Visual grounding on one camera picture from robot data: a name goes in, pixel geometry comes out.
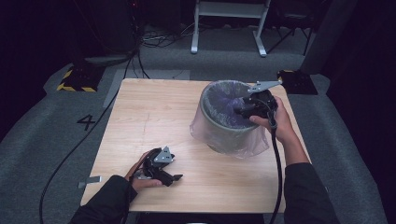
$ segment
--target left hand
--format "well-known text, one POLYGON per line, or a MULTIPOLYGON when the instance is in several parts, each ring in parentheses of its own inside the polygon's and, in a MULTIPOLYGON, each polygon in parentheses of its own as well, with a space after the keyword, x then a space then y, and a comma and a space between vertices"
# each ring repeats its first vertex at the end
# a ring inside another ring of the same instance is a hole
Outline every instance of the left hand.
MULTIPOLYGON (((126 174, 125 179, 127 181, 129 181, 129 177, 134 173, 134 170, 136 170, 137 165, 139 164, 139 162, 141 162, 142 160, 144 160, 147 155, 149 154, 149 151, 144 153, 142 155, 142 157, 140 157, 140 160, 134 164, 134 166, 131 167, 131 169, 129 170, 128 174, 126 174)), ((161 182, 158 179, 145 179, 145 180, 141 180, 141 179, 134 179, 134 182, 132 183, 132 188, 134 188, 134 190, 136 190, 137 192, 143 188, 152 188, 152 187, 158 187, 161 186, 163 184, 163 182, 161 182)))

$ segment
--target trash bin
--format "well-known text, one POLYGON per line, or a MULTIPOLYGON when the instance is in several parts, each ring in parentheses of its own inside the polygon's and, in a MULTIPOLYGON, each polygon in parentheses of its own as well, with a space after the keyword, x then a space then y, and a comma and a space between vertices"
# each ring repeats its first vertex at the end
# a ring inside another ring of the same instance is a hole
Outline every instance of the trash bin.
POLYGON ((248 158, 268 149, 265 128, 234 112, 249 96, 247 83, 220 80, 207 85, 190 125, 192 137, 218 153, 248 158))

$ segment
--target black sleeve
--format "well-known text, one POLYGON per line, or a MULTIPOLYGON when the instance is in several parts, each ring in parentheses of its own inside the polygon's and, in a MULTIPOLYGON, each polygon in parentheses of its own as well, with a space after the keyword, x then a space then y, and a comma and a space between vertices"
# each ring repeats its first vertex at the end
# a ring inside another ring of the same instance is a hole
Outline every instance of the black sleeve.
POLYGON ((311 163, 295 163, 285 169, 285 223, 339 223, 311 163))
POLYGON ((136 195, 137 192, 124 177, 113 175, 87 204, 77 210, 70 223, 120 224, 136 195))

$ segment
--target white stand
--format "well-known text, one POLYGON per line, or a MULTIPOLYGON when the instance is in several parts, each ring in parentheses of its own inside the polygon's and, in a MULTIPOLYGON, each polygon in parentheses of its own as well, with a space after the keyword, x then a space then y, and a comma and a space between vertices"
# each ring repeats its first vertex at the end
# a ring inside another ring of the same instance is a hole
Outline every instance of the white stand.
POLYGON ((260 35, 262 34, 262 27, 264 26, 270 3, 271 0, 265 0, 265 4, 217 3, 197 0, 195 5, 195 24, 194 35, 192 36, 191 53, 195 54, 198 52, 199 16, 220 16, 260 19, 259 29, 257 31, 253 31, 253 36, 256 40, 256 45, 259 49, 260 55, 265 57, 267 52, 262 44, 260 35))

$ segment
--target hand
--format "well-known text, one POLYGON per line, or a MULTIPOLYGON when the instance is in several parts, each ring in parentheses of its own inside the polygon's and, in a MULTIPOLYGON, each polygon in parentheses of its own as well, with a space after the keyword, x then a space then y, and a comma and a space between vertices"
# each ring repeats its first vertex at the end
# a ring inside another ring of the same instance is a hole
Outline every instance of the hand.
MULTIPOLYGON (((288 111, 286 110, 285 106, 283 106, 282 100, 277 96, 274 96, 274 98, 276 99, 277 103, 277 110, 275 114, 275 120, 277 124, 276 138, 280 142, 284 142, 288 136, 294 133, 294 130, 291 126, 288 111)), ((251 116, 249 119, 256 124, 265 127, 269 132, 271 132, 271 127, 268 119, 263 119, 259 116, 251 116)))
MULTIPOLYGON (((131 167, 131 169, 129 170, 128 174, 126 174, 125 179, 127 181, 129 181, 129 177, 131 175, 133 175, 134 171, 136 170, 137 166, 139 165, 139 163, 144 160, 147 155, 149 154, 149 151, 144 153, 142 155, 142 157, 140 158, 140 160, 134 164, 133 167, 131 167)), ((157 186, 161 186, 163 184, 163 182, 161 182, 158 179, 146 179, 146 180, 141 180, 141 179, 134 179, 134 182, 132 183, 132 188, 134 188, 134 190, 139 191, 143 188, 151 188, 151 187, 157 187, 157 186)))

